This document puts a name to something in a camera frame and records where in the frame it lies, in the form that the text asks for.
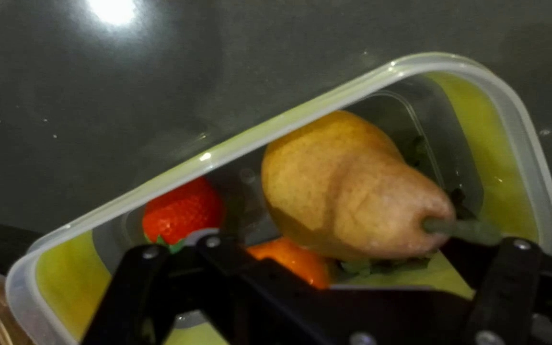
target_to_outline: pear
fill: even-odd
[[[270,143],[261,180],[278,229],[340,260],[426,255],[447,236],[427,233],[423,221],[455,219],[438,185],[408,166],[383,131],[346,111]]]

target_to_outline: bolt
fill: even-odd
[[[206,245],[208,248],[219,247],[219,245],[221,245],[221,239],[216,236],[212,236],[206,240]]]
[[[366,332],[355,332],[350,337],[350,345],[376,345],[376,340]]]
[[[142,257],[146,260],[150,260],[154,257],[159,255],[159,247],[156,245],[151,245],[149,248],[147,248],[144,253],[142,253]]]
[[[532,245],[528,241],[521,239],[515,240],[514,244],[515,247],[521,249],[522,251],[527,251],[527,249],[530,249],[532,247]]]
[[[500,336],[488,330],[476,333],[475,340],[477,345],[505,345]]]

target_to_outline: gray surface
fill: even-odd
[[[504,77],[544,134],[552,168],[552,0],[138,0],[119,26],[90,1],[0,6],[1,224],[50,231],[203,148],[428,50]]]

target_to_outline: pear stem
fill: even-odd
[[[502,233],[493,225],[476,219],[444,220],[426,218],[423,229],[428,233],[441,233],[471,243],[497,245],[502,240]]]

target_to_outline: translucent container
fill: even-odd
[[[77,343],[125,250],[145,242],[142,206],[200,175],[226,201],[243,197],[242,216],[224,231],[242,231],[247,244],[277,236],[259,180],[265,144],[337,109],[378,125],[404,153],[423,146],[425,154],[412,162],[419,170],[447,192],[462,190],[464,206],[479,218],[552,254],[552,180],[523,103],[474,61],[425,53],[392,61],[274,116],[44,236],[8,275],[13,314],[37,345]],[[440,254],[426,269],[351,282],[422,284],[472,295]],[[224,342],[191,313],[180,317],[168,343]]]

